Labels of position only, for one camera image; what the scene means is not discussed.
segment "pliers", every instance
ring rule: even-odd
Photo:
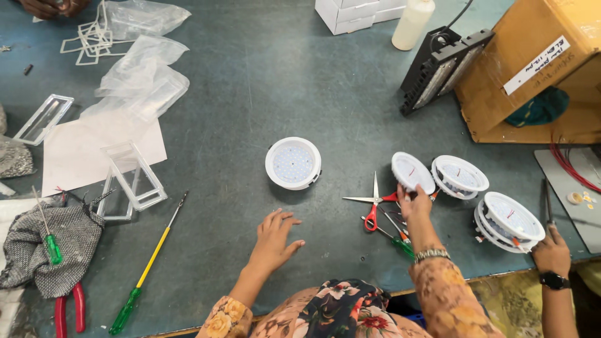
[[[73,287],[75,298],[75,332],[85,331],[85,297],[81,282]],[[56,338],[67,338],[67,318],[65,317],[65,303],[67,296],[58,297],[54,304],[54,325],[56,326]]]

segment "black cable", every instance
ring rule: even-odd
[[[432,36],[432,38],[430,39],[430,52],[434,52],[434,49],[432,48],[432,43],[434,42],[434,39],[442,36],[442,35],[446,35],[447,38],[445,39],[445,41],[450,40],[450,36],[446,33],[444,33],[447,29],[449,29],[454,23],[455,21],[459,20],[459,18],[465,13],[466,10],[468,10],[469,6],[472,4],[472,1],[474,0],[469,0],[468,4],[465,5],[465,7],[463,8],[463,10],[459,13],[459,15],[457,15],[455,17],[455,19],[453,19],[453,21],[451,21],[451,23],[449,23],[448,25],[444,26],[444,28],[441,29],[441,31],[439,31],[438,33],[434,34]]]

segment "person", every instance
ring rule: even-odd
[[[257,243],[228,296],[212,308],[197,338],[401,338],[504,337],[485,315],[459,268],[449,259],[430,222],[432,202],[418,185],[413,201],[398,185],[401,212],[411,233],[416,264],[409,268],[427,322],[386,312],[390,299],[362,280],[329,280],[292,295],[253,329],[251,307],[267,278],[303,245],[286,246],[301,221],[278,209],[257,227]]]
[[[543,284],[543,335],[545,338],[577,338],[568,279],[572,260],[557,227],[549,226],[549,234],[532,248],[532,258]]]
[[[62,14],[66,17],[73,17],[84,10],[90,0],[63,0],[62,4],[55,0],[18,0],[23,9],[38,19],[49,20]]]

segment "green screwdriver handle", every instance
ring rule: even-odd
[[[63,261],[63,257],[58,249],[58,244],[56,244],[56,237],[54,237],[53,234],[50,234],[44,238],[44,241],[46,242],[46,248],[48,249],[48,254],[50,255],[50,261],[52,264],[60,264]]]
[[[129,315],[132,313],[133,303],[136,301],[136,298],[140,296],[141,292],[141,288],[134,287],[133,290],[129,293],[129,299],[127,300],[127,303],[121,309],[121,311],[119,311],[119,314],[117,315],[113,326],[111,326],[111,329],[109,330],[109,333],[111,335],[114,336],[123,330],[123,327],[125,326]]]
[[[413,255],[413,248],[411,247],[411,245],[403,242],[401,237],[394,236],[391,242],[395,247],[403,249],[403,251],[405,251],[405,253],[408,254],[411,258],[415,258],[415,256]]]

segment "plastic bottle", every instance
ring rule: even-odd
[[[434,13],[433,0],[408,0],[403,16],[392,35],[392,44],[401,51],[412,49]]]

